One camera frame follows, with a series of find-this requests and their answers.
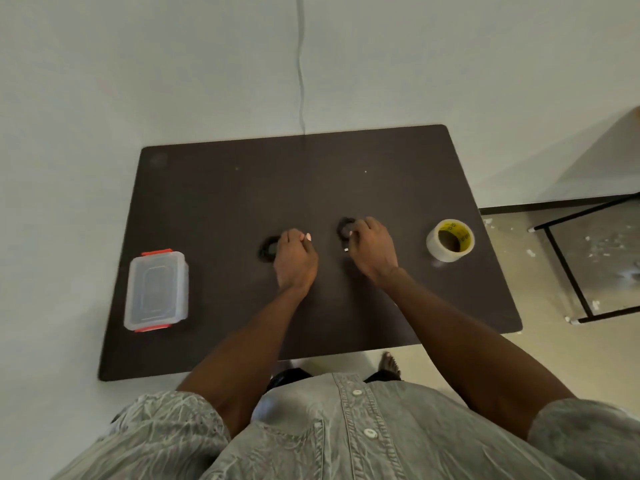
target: white wall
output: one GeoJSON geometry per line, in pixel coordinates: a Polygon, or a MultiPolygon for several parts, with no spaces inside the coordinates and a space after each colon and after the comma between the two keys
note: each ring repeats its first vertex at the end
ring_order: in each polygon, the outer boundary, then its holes
{"type": "MultiPolygon", "coordinates": [[[[296,9],[0,7],[0,467],[36,478],[135,395],[179,380],[96,380],[138,154],[299,132],[296,9]]],[[[626,116],[640,104],[640,0],[305,7],[309,132],[445,123],[480,206],[640,187],[626,116]]]]}

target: black metal frame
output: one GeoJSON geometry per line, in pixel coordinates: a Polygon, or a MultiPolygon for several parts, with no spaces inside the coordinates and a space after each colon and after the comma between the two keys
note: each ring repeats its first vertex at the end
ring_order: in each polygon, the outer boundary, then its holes
{"type": "Polygon", "coordinates": [[[618,205],[622,202],[626,202],[635,198],[640,198],[640,192],[625,196],[623,198],[615,199],[600,205],[596,205],[595,207],[592,207],[590,209],[581,210],[580,212],[576,212],[566,217],[561,217],[560,219],[555,219],[553,221],[545,222],[544,224],[540,224],[538,226],[535,226],[529,229],[530,232],[535,232],[537,230],[544,229],[545,234],[547,235],[547,238],[549,240],[549,243],[551,243],[551,247],[556,252],[556,256],[558,257],[558,261],[560,261],[560,265],[562,266],[564,273],[566,274],[566,277],[569,278],[569,282],[571,283],[573,291],[575,291],[575,294],[577,295],[578,300],[580,300],[580,304],[584,309],[584,313],[587,314],[585,318],[580,318],[578,320],[570,320],[569,322],[571,322],[572,324],[595,322],[597,320],[604,320],[605,318],[620,317],[622,315],[637,313],[637,312],[640,312],[640,306],[631,306],[630,308],[625,308],[623,310],[616,310],[614,312],[607,312],[607,313],[601,313],[601,314],[595,315],[591,310],[591,307],[589,306],[587,299],[584,297],[584,293],[582,293],[582,290],[580,289],[580,285],[578,284],[578,281],[576,281],[575,276],[571,271],[571,268],[569,268],[569,264],[564,258],[564,254],[562,254],[562,251],[560,250],[560,247],[556,242],[556,238],[551,233],[550,227],[556,224],[562,224],[563,222],[567,222],[572,219],[576,219],[578,217],[587,216],[588,214],[592,214],[602,209],[608,209],[609,207],[613,207],[614,205],[618,205]]]}

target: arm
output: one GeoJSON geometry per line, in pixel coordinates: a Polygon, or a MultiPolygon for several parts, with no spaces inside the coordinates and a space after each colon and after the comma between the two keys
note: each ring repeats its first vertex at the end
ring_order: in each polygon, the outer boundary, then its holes
{"type": "Polygon", "coordinates": [[[396,302],[436,368],[471,410],[526,440],[544,406],[574,397],[521,348],[413,281],[398,267],[393,240],[377,220],[356,222],[349,253],[396,302]]]}
{"type": "Polygon", "coordinates": [[[309,234],[280,236],[274,268],[280,290],[245,327],[224,339],[178,387],[204,397],[220,414],[231,437],[251,419],[278,360],[289,322],[316,279],[318,256],[309,234]]]}

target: dark brown tabletop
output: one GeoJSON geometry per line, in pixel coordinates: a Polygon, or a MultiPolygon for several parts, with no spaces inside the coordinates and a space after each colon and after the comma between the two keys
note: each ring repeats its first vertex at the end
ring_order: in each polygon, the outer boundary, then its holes
{"type": "Polygon", "coordinates": [[[320,256],[281,359],[418,343],[393,302],[353,265],[341,217],[376,217],[416,281],[500,333],[522,329],[447,128],[442,125],[144,148],[129,209],[99,378],[190,371],[276,293],[262,241],[310,232],[320,256]],[[441,220],[473,229],[476,247],[436,262],[425,239],[441,220]],[[172,248],[189,265],[189,316],[135,333],[123,325],[131,260],[172,248]]]}

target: tiled floor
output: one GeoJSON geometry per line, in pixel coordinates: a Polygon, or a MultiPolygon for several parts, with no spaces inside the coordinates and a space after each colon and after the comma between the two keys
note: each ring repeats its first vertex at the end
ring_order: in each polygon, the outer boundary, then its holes
{"type": "MultiPolygon", "coordinates": [[[[542,231],[533,225],[581,208],[485,217],[524,329],[507,335],[579,397],[640,413],[640,314],[571,325],[584,312],[542,231]]],[[[598,312],[640,305],[640,203],[631,201],[552,228],[589,303],[598,312]]],[[[403,379],[455,396],[421,346],[391,349],[403,379]]],[[[313,374],[354,371],[366,377],[380,351],[296,361],[313,374]]]]}

